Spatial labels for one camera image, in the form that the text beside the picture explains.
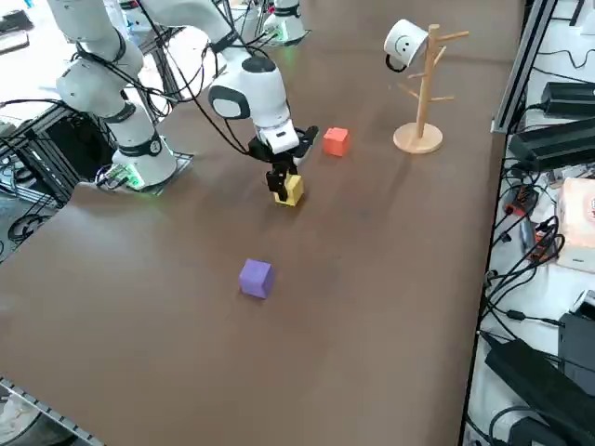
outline brown table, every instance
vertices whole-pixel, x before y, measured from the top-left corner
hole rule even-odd
[[[195,108],[162,130],[193,170],[160,198],[86,186],[0,268],[0,374],[110,445],[451,445],[459,432],[502,141],[492,111],[516,0],[309,0],[313,33],[275,53],[296,125],[352,148],[302,169],[298,209]],[[415,102],[384,67],[400,17],[444,32],[444,147],[391,143]],[[239,133],[247,140],[249,123]],[[238,291],[269,261],[267,301]]]

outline power adapter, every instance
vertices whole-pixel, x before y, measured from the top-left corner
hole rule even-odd
[[[594,84],[548,82],[541,99],[547,116],[566,119],[595,116]]]
[[[491,347],[485,363],[542,413],[554,433],[571,444],[595,445],[595,400],[521,339],[503,344],[482,337]]]

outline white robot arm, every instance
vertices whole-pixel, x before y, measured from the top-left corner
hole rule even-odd
[[[58,26],[71,40],[136,78],[142,54],[113,28],[101,0],[49,0],[49,5]],[[296,173],[296,165],[318,129],[311,127],[298,136],[274,62],[250,55],[211,0],[143,0],[142,5],[156,23],[203,30],[213,52],[222,53],[227,66],[210,86],[209,102],[225,119],[252,119],[256,137],[248,144],[249,154],[273,164],[275,175],[270,172],[267,179],[270,189],[278,191],[287,172]],[[81,112],[100,116],[113,131],[119,145],[114,162],[133,169],[142,187],[158,184],[175,172],[175,157],[146,112],[122,99],[120,92],[125,85],[125,80],[92,59],[77,60],[58,80],[65,102]]]
[[[62,32],[90,54],[112,62],[136,78],[140,50],[117,32],[101,0],[49,0]],[[159,184],[176,171],[176,158],[139,104],[123,99],[127,81],[90,59],[79,59],[58,79],[62,99],[80,112],[93,113],[113,131],[118,151],[113,161],[126,168],[136,190]]]

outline black cable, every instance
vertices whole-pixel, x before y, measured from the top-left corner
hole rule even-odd
[[[221,9],[217,8],[217,12],[225,20],[225,22],[229,25],[231,30],[235,32],[235,34],[238,37],[238,40],[242,43],[244,48],[246,48],[246,50],[247,50],[247,44],[244,41],[244,38],[242,37],[241,34],[238,33],[238,30],[235,29],[235,23],[233,23],[233,21],[230,21],[230,19],[225,15],[225,13]]]
[[[553,238],[550,240],[550,243],[555,243],[555,242],[556,242],[556,240],[557,240],[557,238],[562,238],[562,240],[563,240],[563,235],[561,235],[561,234],[556,234],[556,235],[555,235],[555,236],[554,236],[554,237],[553,237]],[[487,316],[487,315],[488,315],[490,312],[492,312],[492,313],[494,314],[494,316],[495,316],[494,309],[495,309],[495,308],[497,307],[497,305],[498,305],[498,304],[499,304],[499,303],[502,301],[502,299],[504,299],[504,297],[506,297],[506,295],[508,295],[509,293],[511,293],[513,290],[515,290],[515,289],[519,288],[520,286],[522,286],[522,285],[525,285],[526,283],[530,282],[530,281],[531,281],[531,280],[532,280],[532,279],[535,277],[535,275],[536,275],[536,272],[537,272],[537,268],[538,268],[540,265],[543,265],[543,264],[545,264],[545,263],[549,262],[550,260],[552,260],[552,259],[556,258],[556,257],[559,255],[559,252],[560,252],[560,251],[556,252],[555,254],[553,254],[552,256],[550,256],[550,257],[548,257],[548,258],[545,258],[545,259],[543,259],[543,260],[540,260],[540,262],[542,262],[542,263],[538,263],[538,264],[537,264],[537,263],[535,263],[535,264],[533,264],[533,265],[531,265],[531,266],[527,267],[526,271],[524,271],[523,273],[527,272],[528,270],[531,270],[531,271],[532,271],[532,275],[531,275],[531,277],[529,277],[527,280],[525,280],[525,281],[523,281],[523,282],[519,282],[519,283],[517,283],[516,285],[514,285],[514,286],[510,287],[510,288],[509,288],[509,289],[508,289],[508,290],[507,290],[505,293],[503,293],[502,295],[500,295],[500,296],[499,296],[499,297],[496,299],[496,302],[492,302],[492,301],[491,301],[491,300],[492,300],[492,297],[494,297],[494,295],[496,295],[496,293],[499,291],[499,290],[496,288],[496,290],[494,290],[494,292],[493,292],[493,293],[491,293],[489,296],[487,296],[487,297],[486,297],[486,299],[487,299],[486,306],[487,306],[488,310],[487,310],[486,312],[484,312],[484,314],[481,316],[481,318],[480,318],[480,321],[482,321],[483,319],[485,319],[485,317],[486,317],[486,316]],[[503,286],[506,286],[506,285],[508,285],[508,284],[511,284],[511,283],[515,282],[516,280],[518,280],[518,278],[519,278],[519,277],[521,277],[521,276],[519,275],[519,276],[516,276],[516,277],[512,277],[512,278],[510,278],[508,281],[506,281],[506,280],[503,280],[503,281],[502,281],[502,282],[504,282],[504,285],[503,285]],[[541,320],[541,321],[543,321],[543,322],[546,322],[546,323],[552,324],[552,325],[557,325],[557,326],[560,326],[560,325],[559,325],[559,324],[558,324],[556,321],[552,321],[552,320],[547,320],[547,321],[546,321],[546,318],[541,318],[540,320]]]
[[[73,107],[68,105],[66,102],[59,100],[59,99],[51,99],[51,98],[5,100],[4,102],[0,102],[0,109],[4,108],[6,105],[24,104],[26,102],[45,102],[45,103],[57,105],[59,107],[62,107],[64,109],[69,110],[74,113],[81,113],[77,109],[74,109]]]
[[[535,70],[536,72],[541,72],[542,74],[547,74],[548,76],[556,76],[556,77],[560,77],[562,79],[568,79],[569,81],[580,82],[583,84],[593,84],[591,81],[586,81],[585,79],[579,79],[579,78],[573,77],[573,76],[566,76],[565,74],[558,74],[556,72],[547,72],[547,71],[537,68],[535,66],[532,67],[531,70]]]
[[[535,413],[537,415],[543,416],[546,419],[552,419],[552,420],[556,421],[557,423],[560,423],[561,425],[564,425],[564,426],[572,429],[574,432],[578,432],[580,434],[585,434],[585,435],[591,437],[591,439],[593,440],[591,444],[595,444],[595,437],[593,437],[593,434],[591,434],[590,432],[587,432],[587,430],[582,429],[581,427],[576,426],[574,423],[572,423],[569,420],[565,420],[563,418],[560,418],[558,415],[554,415],[547,411],[542,411],[541,409],[535,409],[535,408],[529,407],[529,406],[512,406],[512,407],[508,407],[507,409],[504,409],[503,411],[498,412],[494,416],[494,418],[492,418],[492,421],[490,423],[490,428],[488,431],[488,436],[490,439],[491,446],[499,446],[498,443],[496,442],[496,439],[494,438],[494,428],[496,427],[496,423],[504,415],[506,415],[507,413],[512,413],[512,412],[530,412],[530,413]]]
[[[529,276],[527,279],[525,279],[525,280],[524,280],[524,281],[522,281],[522,282],[518,282],[518,283],[514,284],[513,286],[511,286],[511,287],[510,287],[508,290],[506,290],[506,291],[505,291],[503,294],[501,294],[501,295],[498,297],[498,300],[497,300],[495,303],[491,303],[491,302],[490,302],[490,298],[493,296],[493,295],[490,295],[490,297],[488,297],[488,298],[487,298],[487,299],[488,299],[488,303],[487,303],[487,306],[488,306],[488,308],[490,308],[490,307],[495,307],[496,305],[498,305],[498,304],[499,304],[499,303],[502,301],[502,299],[503,299],[504,297],[506,297],[508,294],[512,293],[512,292],[513,292],[514,290],[516,290],[517,288],[520,288],[520,287],[522,287],[523,285],[526,285],[527,283],[529,283],[530,281],[532,281],[532,280],[535,278],[535,276],[536,276],[536,275],[537,275],[537,268],[533,268],[533,270],[532,270],[532,272],[531,272],[531,275],[530,275],[530,276]]]
[[[523,118],[523,116],[530,110],[545,110],[546,108],[546,104],[544,103],[537,103],[537,104],[531,104],[526,106],[524,109],[522,109],[521,112],[514,112],[514,114],[512,115],[512,119],[510,120],[510,128],[514,127],[515,128],[515,133],[519,130],[519,124],[521,123],[521,120]]]
[[[245,21],[248,20],[248,14],[250,13],[250,8],[252,7],[252,1],[248,1],[248,6],[245,8],[245,13],[244,13],[244,21],[242,22],[242,29],[240,30],[240,35],[244,34],[244,27],[245,27]]]
[[[512,223],[512,225],[510,225],[510,227],[507,230],[503,230],[502,232],[500,232],[500,235],[498,235],[494,241],[492,242],[492,248],[494,246],[496,246],[499,242],[501,242],[502,240],[505,240],[507,238],[507,236],[510,235],[510,232],[512,230],[514,230],[517,226],[519,226],[526,218],[529,218],[529,216],[531,215],[531,213],[535,210],[535,208],[537,207],[537,203],[535,203],[533,205],[533,207],[531,207],[531,209],[527,209],[525,211],[525,213],[520,217],[517,218],[517,221],[515,221],[514,223]]]
[[[565,238],[563,235],[558,234],[558,229],[559,229],[559,225],[560,225],[560,220],[554,216],[549,218],[548,220],[546,220],[544,223],[548,224],[551,220],[555,221],[555,225],[553,228],[548,227],[546,233],[544,234],[542,240],[537,241],[529,250],[527,250],[527,252],[521,257],[521,259],[509,270],[509,272],[507,272],[506,274],[502,275],[502,276],[496,276],[493,279],[496,278],[501,278],[502,281],[496,286],[496,288],[494,289],[494,291],[492,293],[490,293],[489,296],[487,296],[487,304],[488,304],[488,310],[486,312],[484,312],[484,314],[481,316],[480,321],[482,321],[483,319],[485,319],[485,316],[490,312],[490,308],[489,305],[497,305],[501,300],[502,300],[502,296],[498,298],[498,300],[494,303],[491,302],[492,298],[496,295],[496,293],[498,293],[500,290],[502,290],[505,286],[511,284],[512,282],[516,281],[518,279],[518,277],[520,277],[522,274],[524,274],[526,271],[531,270],[531,269],[536,269],[537,267],[549,262],[552,258],[555,258],[560,251],[563,249],[564,243],[565,243]],[[556,242],[556,239],[560,238],[562,240],[561,245],[558,247],[557,252],[552,255],[551,257],[548,257],[546,259],[540,259],[537,262],[532,263],[532,265],[530,265],[527,268],[524,268],[520,271],[517,271],[516,269],[522,264],[522,262],[524,262],[533,252],[534,250],[541,245],[541,243],[543,242],[543,240],[549,240],[548,245],[545,247],[546,251],[552,246],[553,243]]]
[[[251,49],[252,51],[254,51],[255,53],[262,54],[262,56],[264,56],[267,59],[271,58],[271,56],[269,56],[269,54],[259,46],[249,46],[248,48]]]
[[[258,41],[259,41],[261,38],[263,38],[264,36],[266,36],[266,35],[267,35],[266,33],[262,33],[262,34],[261,34],[261,35],[259,35],[257,38],[255,38],[255,39],[252,39],[252,40],[249,40],[249,41],[248,41],[248,42],[246,42],[245,44],[246,44],[246,45],[253,45],[253,44],[255,44],[256,42],[258,42]]]
[[[477,426],[477,425],[476,425],[476,424],[473,422],[473,420],[471,419],[471,416],[470,416],[468,413],[465,415],[465,421],[467,422],[467,424],[468,424],[469,426],[471,426],[471,428],[472,428],[472,429],[473,429],[475,432],[477,432],[477,434],[478,434],[478,435],[479,435],[479,436],[480,436],[480,437],[481,437],[483,440],[485,440],[485,441],[489,441],[489,440],[490,440],[490,437],[489,437],[489,436],[488,436],[488,435],[487,435],[485,432],[483,432],[481,429],[479,429],[479,427],[478,427],[478,426]]]
[[[392,72],[404,72],[405,69],[407,68],[406,65],[403,65],[402,68],[396,68],[394,65],[392,65],[392,63],[390,62],[390,55],[387,54],[387,56],[384,58],[384,63],[387,66],[387,68],[389,70],[391,70]]]
[[[544,322],[547,323],[549,325],[554,325],[558,328],[562,328],[564,327],[564,323],[560,322],[560,321],[556,321],[555,319],[552,318],[538,318],[536,316],[527,316],[524,312],[519,311],[517,309],[508,309],[508,310],[503,310],[498,308],[496,305],[494,304],[489,304],[490,308],[493,309],[494,311],[497,311],[498,313],[506,316],[507,318],[513,320],[513,321],[517,321],[517,322],[523,322],[523,321],[538,321],[538,322]]]
[[[224,120],[223,120],[223,122],[225,123],[225,126],[227,127],[228,131],[229,131],[229,132],[230,132],[230,134],[231,134],[231,137],[232,137],[232,138],[233,138],[233,140],[236,142],[236,144],[237,144],[239,147],[242,147],[242,146],[243,146],[243,144],[242,144],[242,142],[240,142],[240,140],[238,139],[238,137],[236,137],[236,136],[235,136],[235,133],[233,133],[233,130],[231,129],[230,122],[229,122],[227,119],[224,119]]]
[[[494,316],[494,319],[496,320],[496,322],[498,322],[498,323],[500,324],[500,326],[502,327],[502,329],[503,329],[503,330],[504,330],[506,333],[508,333],[508,334],[510,335],[510,337],[512,337],[512,339],[520,339],[520,338],[519,338],[519,337],[518,337],[516,334],[514,334],[514,333],[512,332],[512,330],[510,330],[510,327],[508,327],[508,326],[507,326],[507,325],[504,323],[504,321],[502,321],[502,320],[501,320],[501,319],[498,317],[498,315],[497,315],[497,314],[496,314],[496,313],[495,313],[493,310],[491,310],[491,309],[490,309],[490,312],[492,313],[492,316]]]
[[[505,214],[502,218],[500,218],[498,220],[498,222],[494,225],[494,230],[497,230],[500,225],[502,225],[502,223],[504,223],[506,221],[506,219],[509,217],[510,214]]]
[[[573,58],[573,53],[571,53],[567,49],[561,49],[559,51],[551,51],[551,52],[547,52],[547,53],[541,53],[541,52],[539,52],[537,54],[539,56],[551,56],[553,54],[566,53],[568,55],[568,59],[570,60],[570,63],[572,63],[573,64],[573,67],[575,67],[575,70],[580,70],[581,68],[584,68],[585,65],[587,65],[588,53],[590,53],[591,51],[594,51],[595,52],[595,48],[592,48],[589,51],[587,51],[587,54],[585,55],[585,60],[582,63],[579,63],[579,64],[577,64],[575,62],[575,58]]]

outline black device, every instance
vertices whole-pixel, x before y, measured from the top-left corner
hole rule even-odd
[[[534,418],[525,417],[510,428],[509,446],[568,446],[551,427],[539,423]]]
[[[14,31],[29,31],[33,23],[29,16],[22,9],[10,11],[0,19],[0,34],[12,33]]]
[[[553,432],[572,445],[595,445],[593,398],[521,339],[501,343],[489,334],[482,336],[491,347],[485,363],[542,413]]]
[[[509,147],[535,172],[595,162],[595,118],[517,133]]]
[[[47,133],[74,173],[83,180],[93,181],[99,169],[112,162],[114,148],[89,118],[71,116],[60,119],[48,128]]]
[[[595,291],[583,291],[572,305],[570,313],[595,321]]]
[[[548,82],[541,102],[548,116],[585,119],[595,116],[595,84]]]
[[[595,397],[595,373],[586,370],[595,370],[595,321],[574,314],[564,314],[560,321],[564,323],[558,339],[562,371],[591,397]]]

